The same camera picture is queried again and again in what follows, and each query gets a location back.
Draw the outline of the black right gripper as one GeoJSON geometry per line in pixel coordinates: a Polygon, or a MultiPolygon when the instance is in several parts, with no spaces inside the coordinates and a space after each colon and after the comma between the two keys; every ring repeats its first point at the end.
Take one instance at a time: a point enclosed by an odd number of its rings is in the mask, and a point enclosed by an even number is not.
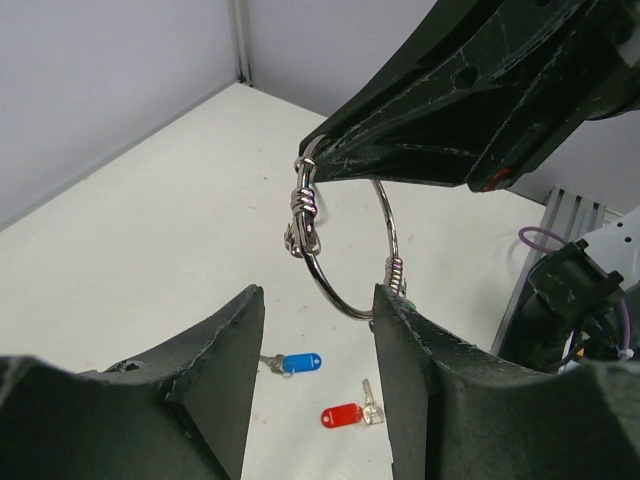
{"type": "MultiPolygon", "coordinates": [[[[587,1],[561,29],[482,29],[475,43],[402,96],[435,91],[425,106],[381,109],[387,126],[412,123],[430,145],[486,143],[500,158],[331,158],[321,151],[319,182],[391,180],[475,192],[503,189],[538,168],[584,122],[639,109],[639,3],[587,1]]],[[[349,138],[379,138],[368,120],[349,138]]]]}

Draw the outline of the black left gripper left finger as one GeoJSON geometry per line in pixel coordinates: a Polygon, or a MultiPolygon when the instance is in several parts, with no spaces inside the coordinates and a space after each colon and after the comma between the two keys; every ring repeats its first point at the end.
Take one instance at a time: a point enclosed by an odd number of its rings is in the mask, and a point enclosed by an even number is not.
{"type": "Polygon", "coordinates": [[[250,285],[106,371],[1,360],[5,479],[238,479],[264,327],[250,285]]]}

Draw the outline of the key with blue tag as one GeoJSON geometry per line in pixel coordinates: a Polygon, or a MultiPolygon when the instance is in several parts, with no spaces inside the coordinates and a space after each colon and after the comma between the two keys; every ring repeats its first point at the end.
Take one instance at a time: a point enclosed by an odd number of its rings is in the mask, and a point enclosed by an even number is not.
{"type": "Polygon", "coordinates": [[[317,353],[260,355],[259,359],[271,372],[285,378],[298,373],[313,372],[322,366],[322,358],[317,353]]]}

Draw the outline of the right aluminium frame post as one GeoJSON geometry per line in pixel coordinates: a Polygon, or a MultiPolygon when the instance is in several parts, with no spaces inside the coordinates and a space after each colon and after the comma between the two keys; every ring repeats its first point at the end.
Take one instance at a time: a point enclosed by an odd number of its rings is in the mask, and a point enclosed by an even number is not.
{"type": "Polygon", "coordinates": [[[249,1],[229,0],[228,5],[236,60],[236,77],[240,83],[253,87],[249,1]]]}

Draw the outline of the metal keyring with clips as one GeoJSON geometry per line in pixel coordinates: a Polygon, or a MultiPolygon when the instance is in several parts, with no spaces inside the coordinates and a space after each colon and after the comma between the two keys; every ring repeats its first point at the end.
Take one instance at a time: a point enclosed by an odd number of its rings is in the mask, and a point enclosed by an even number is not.
{"type": "Polygon", "coordinates": [[[294,161],[285,250],[342,315],[371,325],[377,285],[407,299],[405,262],[389,196],[379,180],[320,185],[318,135],[294,161]]]}

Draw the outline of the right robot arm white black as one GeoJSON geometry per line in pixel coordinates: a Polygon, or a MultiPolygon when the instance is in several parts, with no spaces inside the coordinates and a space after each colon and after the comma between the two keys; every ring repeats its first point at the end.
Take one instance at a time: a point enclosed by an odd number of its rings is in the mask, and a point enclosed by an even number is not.
{"type": "MultiPolygon", "coordinates": [[[[541,165],[582,123],[639,107],[635,1],[438,1],[406,42],[345,105],[300,144],[290,254],[332,304],[352,308],[322,273],[314,184],[367,179],[474,192],[506,189],[541,165]]],[[[629,357],[630,332],[603,318],[636,284],[635,218],[572,241],[538,261],[530,295],[507,328],[502,355],[552,371],[564,345],[629,357]]]]}

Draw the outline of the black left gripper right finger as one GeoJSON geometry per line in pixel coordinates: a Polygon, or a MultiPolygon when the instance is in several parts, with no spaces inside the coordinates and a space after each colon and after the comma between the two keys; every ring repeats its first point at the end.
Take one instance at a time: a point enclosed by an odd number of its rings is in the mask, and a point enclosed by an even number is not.
{"type": "Polygon", "coordinates": [[[396,479],[635,479],[639,366],[544,374],[423,317],[390,288],[373,331],[396,479]]]}

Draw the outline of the key with red tag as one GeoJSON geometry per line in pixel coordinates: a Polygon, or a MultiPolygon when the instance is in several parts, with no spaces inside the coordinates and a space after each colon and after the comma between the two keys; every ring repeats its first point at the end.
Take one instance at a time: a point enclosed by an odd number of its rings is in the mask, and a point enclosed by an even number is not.
{"type": "Polygon", "coordinates": [[[383,424],[386,421],[384,408],[374,396],[370,380],[362,381],[364,403],[348,403],[326,408],[320,415],[321,424],[327,429],[341,428],[363,422],[367,426],[383,424]]]}

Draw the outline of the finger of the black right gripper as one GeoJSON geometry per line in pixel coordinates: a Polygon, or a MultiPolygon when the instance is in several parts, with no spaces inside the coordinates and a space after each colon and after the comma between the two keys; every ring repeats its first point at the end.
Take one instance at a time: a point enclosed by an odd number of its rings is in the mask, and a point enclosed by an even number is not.
{"type": "Polygon", "coordinates": [[[331,158],[501,158],[503,152],[486,143],[478,151],[465,146],[430,145],[409,123],[387,126],[392,119],[381,109],[396,100],[399,112],[425,106],[435,91],[421,93],[409,100],[402,95],[426,76],[475,43],[479,32],[500,12],[501,1],[438,1],[374,77],[346,104],[332,114],[299,146],[303,153],[316,138],[321,139],[321,151],[331,158]],[[353,127],[376,120],[385,127],[379,138],[349,138],[345,146],[333,153],[331,148],[353,127]]]}

